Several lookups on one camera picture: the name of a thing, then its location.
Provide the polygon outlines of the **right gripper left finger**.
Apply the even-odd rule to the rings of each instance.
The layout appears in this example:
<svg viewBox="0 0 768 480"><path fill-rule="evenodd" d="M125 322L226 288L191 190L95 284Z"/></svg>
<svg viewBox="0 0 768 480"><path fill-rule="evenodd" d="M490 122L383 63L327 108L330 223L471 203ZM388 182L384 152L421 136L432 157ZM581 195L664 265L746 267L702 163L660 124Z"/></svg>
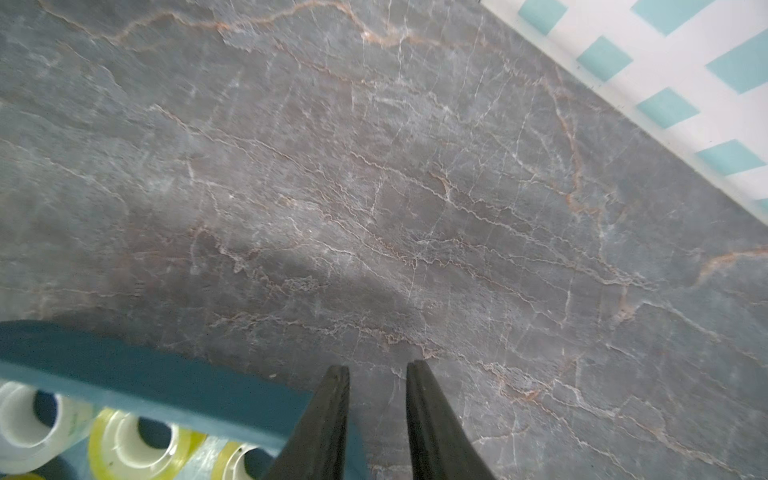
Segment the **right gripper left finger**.
<svg viewBox="0 0 768 480"><path fill-rule="evenodd" d="M266 479L342 479L345 469L350 372L332 365Z"/></svg>

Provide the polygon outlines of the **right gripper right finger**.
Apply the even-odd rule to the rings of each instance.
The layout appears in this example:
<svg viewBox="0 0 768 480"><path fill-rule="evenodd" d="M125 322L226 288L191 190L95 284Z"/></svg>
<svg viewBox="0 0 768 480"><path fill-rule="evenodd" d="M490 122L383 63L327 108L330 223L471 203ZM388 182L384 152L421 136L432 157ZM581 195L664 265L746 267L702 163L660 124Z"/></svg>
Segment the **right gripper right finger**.
<svg viewBox="0 0 768 480"><path fill-rule="evenodd" d="M491 479L429 365L407 365L406 415L415 479Z"/></svg>

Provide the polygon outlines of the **yellow tape roll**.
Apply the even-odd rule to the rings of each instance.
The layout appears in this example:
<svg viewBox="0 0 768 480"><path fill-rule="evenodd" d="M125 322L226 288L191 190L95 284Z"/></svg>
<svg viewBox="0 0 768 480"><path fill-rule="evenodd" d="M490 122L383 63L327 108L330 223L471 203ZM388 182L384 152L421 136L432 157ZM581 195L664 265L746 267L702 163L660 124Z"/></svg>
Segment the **yellow tape roll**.
<svg viewBox="0 0 768 480"><path fill-rule="evenodd" d="M262 479L271 467L274 456L260 446L227 442L214 463L212 480Z"/></svg>
<svg viewBox="0 0 768 480"><path fill-rule="evenodd" d="M95 479L175 479L207 438L206 434L164 423L170 441L151 447L139 433L140 417L104 408L96 417L87 457Z"/></svg>

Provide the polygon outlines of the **clear white tape roll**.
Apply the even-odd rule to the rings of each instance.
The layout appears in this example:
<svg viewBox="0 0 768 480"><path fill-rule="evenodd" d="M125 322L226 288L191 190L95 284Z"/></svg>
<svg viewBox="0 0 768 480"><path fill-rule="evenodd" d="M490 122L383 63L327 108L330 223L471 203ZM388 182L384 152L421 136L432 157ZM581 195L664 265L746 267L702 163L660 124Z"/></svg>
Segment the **clear white tape roll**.
<svg viewBox="0 0 768 480"><path fill-rule="evenodd" d="M53 423L48 426L35 413L39 393L23 383L1 383L3 474L23 474L48 463L84 440L98 415L95 405L55 393Z"/></svg>

